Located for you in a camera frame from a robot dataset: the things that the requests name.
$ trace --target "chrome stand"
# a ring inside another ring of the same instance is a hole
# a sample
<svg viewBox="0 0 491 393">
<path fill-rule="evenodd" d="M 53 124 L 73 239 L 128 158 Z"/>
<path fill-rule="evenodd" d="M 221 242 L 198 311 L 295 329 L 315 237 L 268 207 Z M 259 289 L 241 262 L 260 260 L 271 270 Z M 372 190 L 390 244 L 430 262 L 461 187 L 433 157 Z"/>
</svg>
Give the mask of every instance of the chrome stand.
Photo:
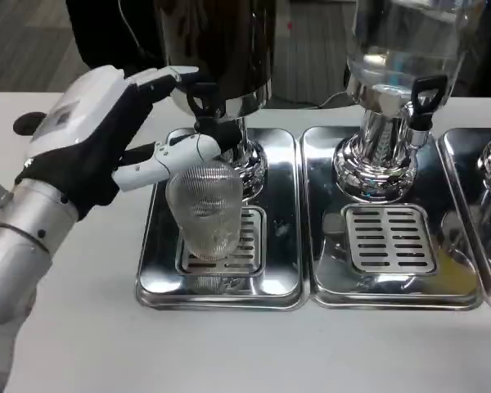
<svg viewBox="0 0 491 393">
<path fill-rule="evenodd" d="M 359 133 L 338 146 L 333 159 L 340 188 L 358 201 L 397 201 L 417 174 L 403 119 L 366 111 Z"/>
<path fill-rule="evenodd" d="M 242 132 L 242 141 L 236 148 L 226 151 L 222 159 L 240 174 L 244 183 L 244 199 L 249 200 L 262 189 L 267 158 L 262 147 L 248 139 L 246 120 L 241 117 L 231 121 L 235 122 Z"/>
</svg>

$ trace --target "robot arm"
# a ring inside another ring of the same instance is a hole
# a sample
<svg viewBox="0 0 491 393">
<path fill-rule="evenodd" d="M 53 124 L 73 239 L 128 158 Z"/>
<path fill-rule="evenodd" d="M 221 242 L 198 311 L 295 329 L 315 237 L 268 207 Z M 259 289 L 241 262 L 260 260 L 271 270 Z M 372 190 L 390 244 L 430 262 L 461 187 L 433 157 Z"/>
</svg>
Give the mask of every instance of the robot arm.
<svg viewBox="0 0 491 393">
<path fill-rule="evenodd" d="M 196 105 L 199 133 L 125 151 L 153 103 L 175 88 Z M 0 199 L 0 323 L 24 309 L 60 244 L 94 206 L 236 146 L 240 132 L 216 126 L 224 111 L 215 84 L 192 67 L 125 79 L 107 66 L 78 79 L 36 128 L 15 188 Z"/>
</svg>

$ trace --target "metal grate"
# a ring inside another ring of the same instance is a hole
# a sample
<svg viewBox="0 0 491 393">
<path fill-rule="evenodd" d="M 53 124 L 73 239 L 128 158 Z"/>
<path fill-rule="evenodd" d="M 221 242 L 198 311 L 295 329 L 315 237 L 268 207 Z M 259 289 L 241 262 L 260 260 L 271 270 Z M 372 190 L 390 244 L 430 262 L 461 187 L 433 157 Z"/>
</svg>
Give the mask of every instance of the metal grate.
<svg viewBox="0 0 491 393">
<path fill-rule="evenodd" d="M 258 207 L 242 209 L 240 242 L 236 250 L 222 260 L 200 260 L 181 244 L 180 269 L 184 274 L 251 276 L 264 266 L 264 213 Z"/>
<path fill-rule="evenodd" d="M 353 264 L 369 273 L 429 273 L 435 259 L 421 208 L 412 205 L 345 209 Z"/>
</svg>

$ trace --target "white table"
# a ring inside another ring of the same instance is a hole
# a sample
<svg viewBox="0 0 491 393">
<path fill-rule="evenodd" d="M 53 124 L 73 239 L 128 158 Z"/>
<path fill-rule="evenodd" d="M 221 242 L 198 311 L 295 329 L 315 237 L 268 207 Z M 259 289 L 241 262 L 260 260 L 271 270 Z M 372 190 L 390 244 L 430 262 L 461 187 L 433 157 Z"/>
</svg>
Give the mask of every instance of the white table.
<svg viewBox="0 0 491 393">
<path fill-rule="evenodd" d="M 11 186 L 28 138 L 14 119 L 48 110 L 58 94 L 0 93 L 0 181 Z M 261 111 L 249 125 L 356 125 L 359 107 Z M 192 125 L 156 106 L 136 142 Z M 435 132 L 491 127 L 491 99 L 451 99 Z M 470 312 L 322 309 L 290 313 L 155 311 L 134 299 L 151 188 L 95 208 L 69 235 L 39 285 L 16 343 L 8 392 L 491 391 L 491 309 Z"/>
</svg>

